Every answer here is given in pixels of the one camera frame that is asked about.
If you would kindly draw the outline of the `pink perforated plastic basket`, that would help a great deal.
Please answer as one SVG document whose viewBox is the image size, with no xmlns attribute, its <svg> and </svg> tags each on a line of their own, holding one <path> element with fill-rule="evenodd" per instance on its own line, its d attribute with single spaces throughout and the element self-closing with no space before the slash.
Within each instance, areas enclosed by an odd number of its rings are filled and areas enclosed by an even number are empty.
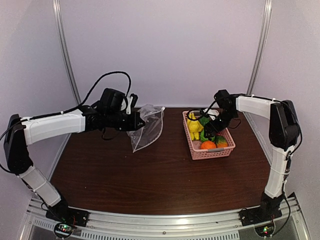
<svg viewBox="0 0 320 240">
<path fill-rule="evenodd" d="M 204 124 L 206 120 L 195 120 L 195 111 L 183 111 L 183 127 L 190 150 L 191 159 L 205 160 L 228 157 L 236 144 L 226 128 L 214 137 L 205 137 Z"/>
</svg>

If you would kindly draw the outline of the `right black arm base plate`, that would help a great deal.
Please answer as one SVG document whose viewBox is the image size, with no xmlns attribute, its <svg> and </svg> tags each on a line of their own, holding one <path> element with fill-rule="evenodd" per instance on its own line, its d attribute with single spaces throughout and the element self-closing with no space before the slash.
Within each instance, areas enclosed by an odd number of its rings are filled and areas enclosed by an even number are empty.
<svg viewBox="0 0 320 240">
<path fill-rule="evenodd" d="M 272 213 L 263 213 L 260 206 L 253 208 L 242 208 L 238 214 L 243 227 L 268 222 L 282 216 L 280 209 L 276 209 Z"/>
</svg>

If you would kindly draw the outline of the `clear zip top bag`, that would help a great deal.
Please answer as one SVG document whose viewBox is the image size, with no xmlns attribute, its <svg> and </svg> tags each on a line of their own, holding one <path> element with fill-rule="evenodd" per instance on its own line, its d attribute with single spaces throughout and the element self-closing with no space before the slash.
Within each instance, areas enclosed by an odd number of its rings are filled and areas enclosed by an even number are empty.
<svg viewBox="0 0 320 240">
<path fill-rule="evenodd" d="M 137 110 L 145 126 L 135 131 L 127 131 L 132 152 L 135 153 L 153 144 L 162 134 L 164 128 L 165 106 L 145 104 Z"/>
</svg>

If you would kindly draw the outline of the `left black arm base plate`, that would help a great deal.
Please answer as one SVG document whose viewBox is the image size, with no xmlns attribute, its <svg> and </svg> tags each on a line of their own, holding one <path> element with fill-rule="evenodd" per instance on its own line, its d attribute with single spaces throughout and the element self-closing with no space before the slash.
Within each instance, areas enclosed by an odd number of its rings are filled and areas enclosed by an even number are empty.
<svg viewBox="0 0 320 240">
<path fill-rule="evenodd" d="M 46 218 L 76 227 L 86 227 L 89 212 L 67 206 L 48 207 Z"/>
</svg>

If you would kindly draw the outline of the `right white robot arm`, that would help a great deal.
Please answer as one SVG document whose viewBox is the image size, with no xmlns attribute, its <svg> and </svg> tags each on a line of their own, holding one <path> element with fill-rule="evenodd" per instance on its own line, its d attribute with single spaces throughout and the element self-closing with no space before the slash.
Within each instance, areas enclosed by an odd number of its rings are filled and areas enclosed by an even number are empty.
<svg viewBox="0 0 320 240">
<path fill-rule="evenodd" d="M 302 131 L 294 104 L 246 94 L 230 94 L 219 90 L 214 102 L 221 112 L 204 125 L 204 136 L 211 138 L 226 129 L 238 113 L 249 113 L 269 121 L 268 137 L 272 145 L 272 162 L 268 182 L 256 210 L 259 220 L 266 221 L 278 210 L 285 198 L 284 190 L 291 170 L 291 158 L 302 143 Z"/>
</svg>

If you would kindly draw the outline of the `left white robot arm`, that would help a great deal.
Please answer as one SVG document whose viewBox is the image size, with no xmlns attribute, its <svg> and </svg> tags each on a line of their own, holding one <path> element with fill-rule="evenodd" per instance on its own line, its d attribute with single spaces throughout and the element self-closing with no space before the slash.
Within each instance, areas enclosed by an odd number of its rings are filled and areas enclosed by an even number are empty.
<svg viewBox="0 0 320 240">
<path fill-rule="evenodd" d="M 61 222 L 72 218 L 72 211 L 62 194 L 35 167 L 28 146 L 67 134 L 78 134 L 112 128 L 121 132 L 141 129 L 145 121 L 134 111 L 138 96 L 126 95 L 106 88 L 92 105 L 81 103 L 73 109 L 47 115 L 10 117 L 7 130 L 1 135 L 7 167 L 3 170 L 16 175 L 31 188 Z"/>
</svg>

